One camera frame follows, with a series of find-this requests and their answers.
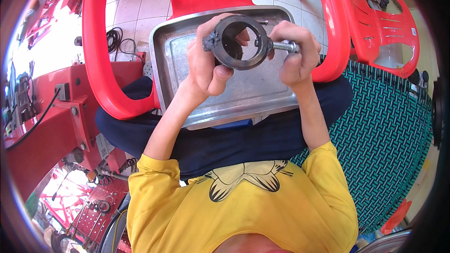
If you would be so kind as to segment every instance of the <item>navy pants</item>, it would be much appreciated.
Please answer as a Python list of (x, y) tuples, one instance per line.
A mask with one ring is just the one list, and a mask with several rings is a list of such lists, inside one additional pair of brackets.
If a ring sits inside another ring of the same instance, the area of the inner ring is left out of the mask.
[[(323, 116), (330, 127), (352, 102), (352, 86), (343, 76), (328, 83), (315, 83)], [(148, 97), (152, 81), (143, 76), (124, 87), (131, 99)], [(115, 147), (140, 158), (161, 116), (147, 112), (130, 120), (117, 120), (98, 108), (95, 121), (99, 131)], [(307, 145), (301, 132), (300, 111), (290, 110), (268, 116), (253, 126), (227, 129), (182, 129), (172, 151), (178, 160), (181, 177), (186, 181), (212, 169), (234, 164), (288, 160)]]

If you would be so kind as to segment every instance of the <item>yellow wire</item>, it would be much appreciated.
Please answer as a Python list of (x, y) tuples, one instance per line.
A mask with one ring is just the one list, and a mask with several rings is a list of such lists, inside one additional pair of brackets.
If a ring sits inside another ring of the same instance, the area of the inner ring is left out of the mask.
[(116, 228), (114, 229), (114, 238), (112, 239), (111, 253), (114, 253), (114, 244), (116, 242), (116, 234), (117, 234), (117, 225), (119, 224), (120, 217), (125, 213), (128, 209), (123, 210), (119, 217), (117, 218)]

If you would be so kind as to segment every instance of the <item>yellow t-shirt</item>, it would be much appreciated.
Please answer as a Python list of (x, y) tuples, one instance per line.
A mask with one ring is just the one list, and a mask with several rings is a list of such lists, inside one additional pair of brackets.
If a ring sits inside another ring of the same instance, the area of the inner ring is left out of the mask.
[(355, 244), (355, 204), (331, 142), (302, 168), (288, 160), (237, 164), (184, 187), (177, 160), (142, 155), (138, 168), (127, 214), (134, 253), (209, 253), (242, 233), (293, 252), (349, 252)]

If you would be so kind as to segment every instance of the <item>hand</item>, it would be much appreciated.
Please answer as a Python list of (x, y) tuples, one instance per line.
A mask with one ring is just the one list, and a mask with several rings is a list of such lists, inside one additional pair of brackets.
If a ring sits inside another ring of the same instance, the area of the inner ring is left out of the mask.
[[(201, 24), (197, 28), (197, 37), (188, 45), (189, 74), (180, 87), (183, 87), (183, 93), (187, 94), (189, 101), (196, 106), (209, 96), (222, 94), (227, 80), (233, 76), (232, 69), (224, 65), (215, 66), (214, 54), (203, 50), (203, 37), (208, 36), (220, 20), (230, 15), (233, 14), (220, 14)], [(236, 39), (242, 46), (247, 46), (247, 41), (250, 41), (246, 30), (236, 36)]]
[[(274, 27), (269, 37), (275, 42), (294, 41), (300, 47), (299, 53), (289, 54), (284, 60), (280, 69), (281, 81), (296, 87), (305, 80), (312, 80), (311, 71), (320, 62), (321, 48), (315, 36), (308, 29), (284, 20)], [(270, 51), (267, 58), (271, 60), (274, 54), (274, 50)]]

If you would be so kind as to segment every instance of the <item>person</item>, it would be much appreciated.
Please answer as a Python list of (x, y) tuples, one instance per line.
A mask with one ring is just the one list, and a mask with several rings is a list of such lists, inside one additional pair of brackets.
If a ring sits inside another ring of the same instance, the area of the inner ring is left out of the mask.
[[(349, 252), (358, 234), (356, 208), (328, 127), (350, 105), (352, 88), (342, 76), (312, 82), (320, 44), (310, 31), (283, 21), (270, 34), (273, 41), (300, 46), (279, 73), (299, 109), (251, 127), (182, 129), (192, 111), (223, 93), (232, 78), (233, 70), (215, 67), (213, 54), (202, 47), (202, 38), (228, 15), (198, 27), (188, 45), (189, 74), (162, 117), (119, 121), (98, 110), (98, 128), (113, 145), (142, 153), (139, 172), (129, 178), (132, 251)], [(245, 46), (248, 34), (237, 40)], [(144, 98), (148, 87), (151, 83), (140, 89), (134, 84), (124, 92)], [(306, 146), (310, 154), (303, 165), (291, 163)], [(180, 178), (191, 180), (181, 187)]]

